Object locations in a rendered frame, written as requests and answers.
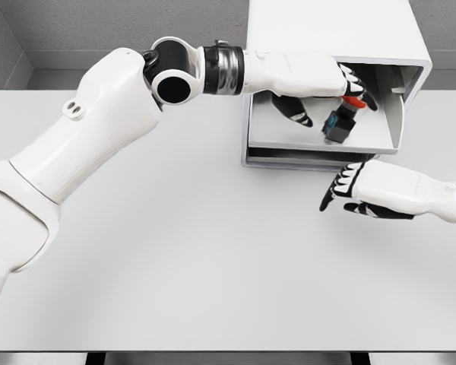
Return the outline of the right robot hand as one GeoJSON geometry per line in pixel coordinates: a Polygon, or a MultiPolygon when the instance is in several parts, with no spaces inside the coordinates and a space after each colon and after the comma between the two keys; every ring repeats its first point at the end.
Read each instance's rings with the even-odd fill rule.
{"type": "Polygon", "coordinates": [[[419,190],[421,175],[378,160],[344,166],[325,193],[320,211],[336,198],[347,198],[344,210],[369,217],[412,220],[426,212],[419,190]]]}

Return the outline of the white tabletop storage cabinet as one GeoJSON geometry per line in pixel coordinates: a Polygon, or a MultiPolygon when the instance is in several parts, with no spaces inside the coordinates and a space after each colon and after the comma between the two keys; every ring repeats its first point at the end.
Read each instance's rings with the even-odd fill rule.
{"type": "MultiPolygon", "coordinates": [[[[250,0],[247,48],[324,50],[353,69],[376,98],[401,96],[405,113],[432,70],[409,0],[250,0]]],[[[242,162],[251,167],[336,170],[246,162],[253,95],[244,98],[242,162]]]]}

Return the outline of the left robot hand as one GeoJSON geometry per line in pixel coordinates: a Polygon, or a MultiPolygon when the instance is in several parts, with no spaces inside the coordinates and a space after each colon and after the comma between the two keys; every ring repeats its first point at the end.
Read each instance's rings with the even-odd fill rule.
{"type": "Polygon", "coordinates": [[[374,96],[356,72],[324,52],[274,52],[271,102],[287,119],[313,127],[302,99],[306,97],[349,99],[354,109],[378,109],[374,96]]]}

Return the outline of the black load switch red knob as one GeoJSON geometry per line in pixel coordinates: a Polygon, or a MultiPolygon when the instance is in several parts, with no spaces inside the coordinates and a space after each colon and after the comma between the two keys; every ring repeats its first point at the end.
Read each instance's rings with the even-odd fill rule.
{"type": "Polygon", "coordinates": [[[365,107],[357,97],[342,97],[339,107],[331,112],[321,129],[325,139],[342,144],[356,124],[356,114],[365,107]]]}

